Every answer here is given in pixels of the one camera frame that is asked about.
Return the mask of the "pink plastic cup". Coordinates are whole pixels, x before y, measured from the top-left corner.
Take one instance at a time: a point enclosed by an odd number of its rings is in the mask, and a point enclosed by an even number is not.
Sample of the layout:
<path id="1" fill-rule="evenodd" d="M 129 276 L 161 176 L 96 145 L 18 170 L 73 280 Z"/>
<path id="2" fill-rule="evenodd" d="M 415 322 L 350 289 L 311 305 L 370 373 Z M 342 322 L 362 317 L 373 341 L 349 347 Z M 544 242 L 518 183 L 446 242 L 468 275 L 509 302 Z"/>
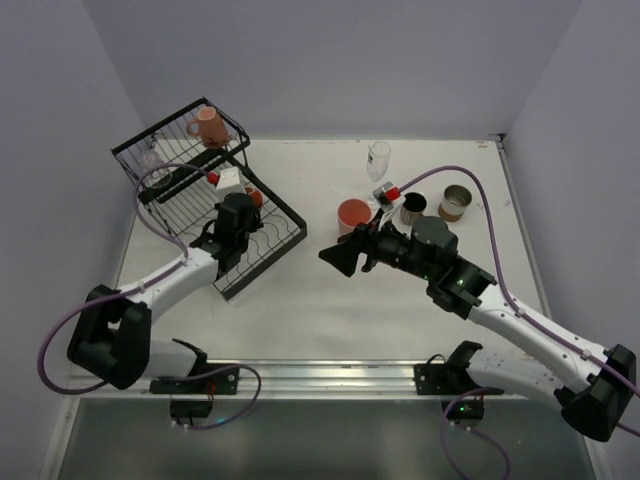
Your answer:
<path id="1" fill-rule="evenodd" d="M 348 199 L 339 205 L 337 219 L 339 235 L 344 236 L 359 224 L 366 224 L 371 220 L 371 208 L 364 200 Z"/>

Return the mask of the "orange ceramic cup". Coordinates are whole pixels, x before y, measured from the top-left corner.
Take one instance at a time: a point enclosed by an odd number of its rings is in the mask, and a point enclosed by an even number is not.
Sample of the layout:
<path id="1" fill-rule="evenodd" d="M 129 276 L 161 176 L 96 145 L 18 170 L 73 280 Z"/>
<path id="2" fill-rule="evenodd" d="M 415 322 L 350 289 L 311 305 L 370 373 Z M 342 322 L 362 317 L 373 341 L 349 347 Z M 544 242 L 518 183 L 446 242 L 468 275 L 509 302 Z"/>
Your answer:
<path id="1" fill-rule="evenodd" d="M 252 199 L 254 205 L 261 209 L 263 206 L 263 197 L 260 191 L 254 189 L 253 187 L 246 187 L 245 193 Z"/>

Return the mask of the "white and brown tumbler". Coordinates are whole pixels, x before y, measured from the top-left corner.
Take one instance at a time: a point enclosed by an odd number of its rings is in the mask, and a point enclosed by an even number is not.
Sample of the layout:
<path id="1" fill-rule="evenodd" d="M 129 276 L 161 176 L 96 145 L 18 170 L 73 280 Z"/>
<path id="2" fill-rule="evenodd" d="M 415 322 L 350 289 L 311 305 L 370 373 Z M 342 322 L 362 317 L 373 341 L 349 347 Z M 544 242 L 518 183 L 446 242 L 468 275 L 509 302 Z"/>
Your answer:
<path id="1" fill-rule="evenodd" d="M 439 216 L 447 222 L 457 222 L 472 202 L 471 192 L 461 185 L 449 185 L 445 188 L 439 207 Z"/>

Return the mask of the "clear champagne flute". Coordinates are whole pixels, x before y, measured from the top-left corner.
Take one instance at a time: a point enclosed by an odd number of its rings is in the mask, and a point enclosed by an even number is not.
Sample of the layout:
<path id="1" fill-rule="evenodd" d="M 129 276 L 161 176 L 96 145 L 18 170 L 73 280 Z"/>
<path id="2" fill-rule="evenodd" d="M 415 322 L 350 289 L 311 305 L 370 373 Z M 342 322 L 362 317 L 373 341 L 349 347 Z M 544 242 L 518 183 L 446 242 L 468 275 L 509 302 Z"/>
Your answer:
<path id="1" fill-rule="evenodd" d="M 387 173 L 391 157 L 391 146 L 385 141 L 375 141 L 368 146 L 366 171 L 375 191 Z"/>

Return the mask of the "pink ceramic mug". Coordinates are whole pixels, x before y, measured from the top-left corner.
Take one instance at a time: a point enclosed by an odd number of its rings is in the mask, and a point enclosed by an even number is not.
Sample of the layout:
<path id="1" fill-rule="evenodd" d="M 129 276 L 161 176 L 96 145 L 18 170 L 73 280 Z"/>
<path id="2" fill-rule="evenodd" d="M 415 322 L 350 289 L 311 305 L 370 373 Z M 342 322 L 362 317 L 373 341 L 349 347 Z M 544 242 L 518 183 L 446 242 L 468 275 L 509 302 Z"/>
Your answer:
<path id="1" fill-rule="evenodd" d="M 195 118 L 187 123 L 186 132 L 190 137 L 198 138 L 208 149 L 223 148 L 230 140 L 224 120 L 212 106 L 200 108 Z"/>

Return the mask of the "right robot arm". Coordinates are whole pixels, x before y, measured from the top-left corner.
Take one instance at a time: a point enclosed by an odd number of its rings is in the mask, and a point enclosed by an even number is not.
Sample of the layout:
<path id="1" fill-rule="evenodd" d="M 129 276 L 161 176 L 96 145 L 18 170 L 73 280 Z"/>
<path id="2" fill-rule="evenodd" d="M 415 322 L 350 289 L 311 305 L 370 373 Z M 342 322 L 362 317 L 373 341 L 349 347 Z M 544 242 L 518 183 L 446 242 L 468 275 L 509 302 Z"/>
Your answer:
<path id="1" fill-rule="evenodd" d="M 410 234 L 392 223 L 359 224 L 321 260 L 347 277 L 382 263 L 427 283 L 426 293 L 442 310 L 493 331 L 529 354 L 489 354 L 482 347 L 452 354 L 450 366 L 463 370 L 477 387 L 535 399 L 558 411 L 582 435 L 608 441 L 637 394 L 636 356 L 581 338 L 517 300 L 494 276 L 466 260 L 458 238 L 434 216 L 415 221 Z M 360 266 L 358 259 L 366 257 Z"/>

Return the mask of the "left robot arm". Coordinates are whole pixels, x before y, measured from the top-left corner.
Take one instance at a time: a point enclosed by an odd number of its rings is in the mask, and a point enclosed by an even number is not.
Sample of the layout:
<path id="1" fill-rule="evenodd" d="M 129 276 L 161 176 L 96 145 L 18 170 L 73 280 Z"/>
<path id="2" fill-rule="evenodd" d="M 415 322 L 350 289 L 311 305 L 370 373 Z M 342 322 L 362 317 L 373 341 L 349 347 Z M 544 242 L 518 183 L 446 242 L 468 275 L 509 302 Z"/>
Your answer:
<path id="1" fill-rule="evenodd" d="M 153 341 L 159 318 L 196 290 L 234 268 L 262 227 L 259 209 L 245 193 L 231 193 L 216 206 L 185 253 L 137 283 L 113 290 L 94 288 L 67 349 L 75 365 L 120 390 L 142 377 L 182 378 L 204 352 L 184 341 Z"/>

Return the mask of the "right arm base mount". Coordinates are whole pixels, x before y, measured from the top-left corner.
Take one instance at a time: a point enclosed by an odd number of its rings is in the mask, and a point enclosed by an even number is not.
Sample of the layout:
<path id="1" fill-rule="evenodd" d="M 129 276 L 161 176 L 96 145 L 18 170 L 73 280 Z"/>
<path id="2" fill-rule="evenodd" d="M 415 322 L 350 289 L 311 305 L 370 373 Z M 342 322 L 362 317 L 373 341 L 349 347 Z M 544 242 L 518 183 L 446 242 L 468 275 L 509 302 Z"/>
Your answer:
<path id="1" fill-rule="evenodd" d="M 482 345 L 463 341 L 445 357 L 434 354 L 425 361 L 413 365 L 413 380 L 416 394 L 455 397 L 478 389 L 479 386 L 467 372 L 472 356 L 482 349 Z M 478 426 L 485 414 L 483 394 L 473 394 L 457 402 L 446 415 L 449 421 L 458 425 Z"/>

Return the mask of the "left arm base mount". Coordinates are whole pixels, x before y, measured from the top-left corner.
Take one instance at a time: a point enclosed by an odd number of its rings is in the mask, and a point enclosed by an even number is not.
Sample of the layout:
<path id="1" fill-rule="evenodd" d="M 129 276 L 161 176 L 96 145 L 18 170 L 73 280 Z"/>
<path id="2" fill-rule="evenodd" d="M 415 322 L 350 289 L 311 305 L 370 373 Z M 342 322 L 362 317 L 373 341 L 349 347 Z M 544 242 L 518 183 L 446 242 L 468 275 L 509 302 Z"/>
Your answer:
<path id="1" fill-rule="evenodd" d="M 155 395 L 202 395 L 204 400 L 171 400 L 170 418 L 184 430 L 207 431 L 229 425 L 249 413 L 260 396 L 263 381 L 258 370 L 238 362 L 210 363 L 208 354 L 186 341 L 173 339 L 170 347 L 177 352 L 161 353 L 160 361 L 153 356 L 149 392 Z M 233 396 L 238 393 L 240 373 L 248 372 L 256 380 L 251 399 L 243 408 L 226 418 L 209 424 L 197 423 L 210 417 L 217 396 Z"/>

